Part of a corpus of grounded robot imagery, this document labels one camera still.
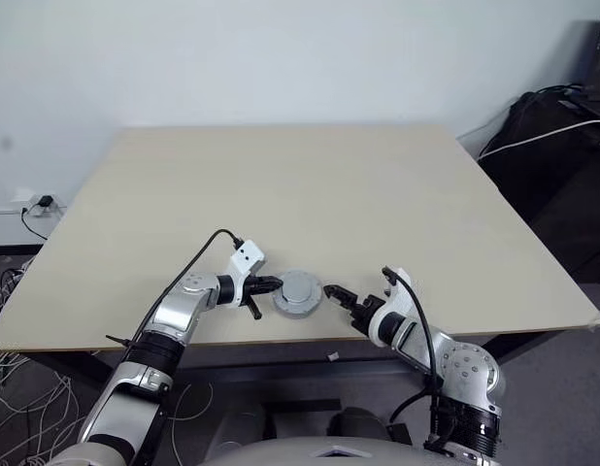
table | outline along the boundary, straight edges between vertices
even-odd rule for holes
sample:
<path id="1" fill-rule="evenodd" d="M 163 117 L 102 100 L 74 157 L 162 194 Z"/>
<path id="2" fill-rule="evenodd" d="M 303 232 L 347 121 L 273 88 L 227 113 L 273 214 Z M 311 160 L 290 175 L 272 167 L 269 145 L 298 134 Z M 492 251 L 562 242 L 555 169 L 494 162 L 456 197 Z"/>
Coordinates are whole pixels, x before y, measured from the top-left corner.
<path id="1" fill-rule="evenodd" d="M 0 318 L 0 350 L 38 351 L 63 372 L 95 366 L 86 351 L 117 348 L 107 334 L 131 336 L 219 227 L 260 245 L 263 274 L 301 268 L 360 296 L 381 292 L 385 264 L 403 266 L 428 319 L 445 331 L 533 332 L 517 345 L 498 337 L 504 356 L 549 330 L 600 324 L 439 126 L 148 128 L 117 138 L 39 252 Z M 202 269 L 221 273 L 231 251 L 216 242 Z M 257 301 L 262 320 L 216 308 L 192 343 L 359 337 L 327 301 L 302 320 L 280 316 L 269 297 Z"/>

round metal disc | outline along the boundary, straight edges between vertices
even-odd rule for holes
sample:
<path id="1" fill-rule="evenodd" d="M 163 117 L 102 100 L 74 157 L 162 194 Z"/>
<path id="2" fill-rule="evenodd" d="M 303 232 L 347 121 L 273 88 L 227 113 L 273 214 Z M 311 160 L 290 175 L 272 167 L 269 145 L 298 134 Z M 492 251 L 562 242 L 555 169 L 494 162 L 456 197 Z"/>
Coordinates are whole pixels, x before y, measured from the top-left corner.
<path id="1" fill-rule="evenodd" d="M 273 293 L 275 308 L 284 316 L 302 318 L 312 313 L 321 301 L 321 283 L 303 270 L 288 270 L 279 278 L 283 286 Z"/>

